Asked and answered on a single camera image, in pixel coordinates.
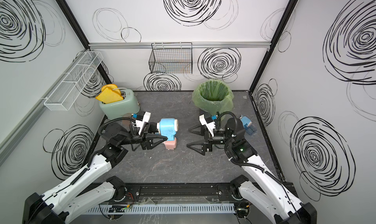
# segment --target black swirl drawing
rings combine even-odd
[[[53,129],[43,139],[43,150],[51,154],[54,175],[65,180],[82,166],[94,139],[94,133],[85,125],[75,125],[67,131]]]
[[[201,63],[199,63],[199,62],[194,62],[193,65],[195,65],[195,64],[200,65]],[[186,73],[184,73],[184,74],[183,74],[183,77],[184,77],[186,80],[189,80],[189,81],[191,81],[191,82],[200,82],[200,81],[206,79],[205,77],[203,77],[202,75],[200,75],[200,74],[198,73],[198,71],[196,71],[196,70],[193,70],[193,71],[192,71],[192,74],[186,74]]]
[[[109,76],[111,82],[113,82],[114,78],[108,74],[108,68],[104,64],[104,62],[102,62],[102,66],[106,74]],[[82,95],[88,98],[95,98],[100,94],[101,89],[104,85],[106,85],[106,82],[104,81],[98,70],[94,71],[93,69],[88,69],[84,73],[84,75],[82,76],[82,80],[79,81],[78,84],[82,86]]]
[[[343,7],[326,34],[323,60],[339,80],[376,84],[376,0],[350,0]]]
[[[209,20],[221,0],[163,0],[167,14],[179,24],[195,26]]]
[[[291,34],[288,31],[284,31],[281,38],[278,41],[278,51],[285,52],[291,44]]]
[[[300,185],[312,200],[337,196],[353,184],[354,157],[346,140],[327,121],[318,117],[299,120],[291,133],[290,150]]]
[[[173,74],[155,72],[145,76],[144,87],[147,91],[180,91],[182,83]]]
[[[347,83],[346,95],[354,111],[369,120],[376,122],[375,85]]]
[[[201,53],[197,65],[205,78],[230,83],[236,80],[240,63],[241,55],[236,48],[207,48]]]
[[[280,8],[272,14],[270,14],[265,21],[263,22],[261,29],[260,29],[260,35],[263,39],[267,41],[271,41],[271,39],[274,36],[274,33],[277,29],[277,26],[279,24],[279,21],[282,18],[283,13],[285,12],[286,8]],[[284,32],[282,33],[281,37],[278,41],[278,51],[279,52],[285,52],[289,47],[291,43],[291,34],[290,30],[293,27],[294,20],[295,20],[296,12],[293,10],[291,13],[291,16],[285,26]]]
[[[295,146],[290,145],[291,142],[291,132],[293,131],[294,126],[299,122],[299,118],[296,116],[295,113],[291,111],[284,111],[279,115],[278,118],[278,131],[279,135],[282,140],[288,146]]]
[[[270,79],[268,84],[260,85],[255,94],[257,109],[265,127],[268,126],[274,118],[276,111],[274,96],[276,95],[277,90],[277,81],[275,79]]]
[[[59,12],[51,5],[41,0],[33,0],[34,5],[40,12],[45,25],[44,44],[55,47],[64,42],[65,25]]]
[[[90,115],[94,111],[95,106],[95,99],[82,95],[78,96],[78,98],[73,103],[74,110],[81,117]]]
[[[0,60],[28,62],[44,47],[45,26],[31,0],[0,0]]]
[[[221,0],[215,14],[204,21],[204,25],[213,30],[222,30],[231,25],[239,13],[238,0]]]
[[[114,8],[97,9],[92,22],[97,33],[113,42],[141,42],[141,33],[129,27],[124,16]]]

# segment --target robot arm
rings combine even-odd
[[[317,212],[310,204],[303,204],[285,188],[266,167],[257,151],[244,139],[245,128],[238,118],[228,120],[224,131],[220,128],[219,116],[201,115],[202,125],[200,132],[192,131],[199,126],[190,128],[190,132],[204,136],[203,141],[187,144],[187,147],[205,155],[206,151],[212,151],[212,146],[224,144],[224,150],[229,161],[244,169],[260,186],[256,188],[245,176],[239,176],[231,181],[233,197],[246,199],[257,207],[273,223],[316,224]]]
[[[107,144],[94,152],[87,165],[70,176],[56,187],[44,192],[29,196],[25,201],[23,224],[39,223],[69,223],[74,218],[86,212],[95,205],[115,198],[121,200],[125,197],[124,183],[117,177],[111,177],[99,187],[79,195],[95,179],[115,167],[128,153],[122,145],[139,143],[143,150],[150,150],[167,140],[167,137],[155,135],[158,132],[156,123],[148,123],[144,117],[139,124],[142,128],[131,124],[130,131],[115,123],[119,120],[132,118],[118,118],[99,127],[98,133],[106,140]]]

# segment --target white wire basket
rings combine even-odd
[[[47,98],[44,105],[50,110],[69,110],[90,78],[95,74],[102,60],[103,56],[98,51],[85,52]]]

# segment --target trash can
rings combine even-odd
[[[208,80],[200,84],[192,93],[192,101],[198,108],[209,112],[231,111],[234,95],[229,86],[220,80]]]

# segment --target pink block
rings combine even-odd
[[[173,150],[176,148],[176,137],[173,141],[165,141],[164,142],[166,149]]]

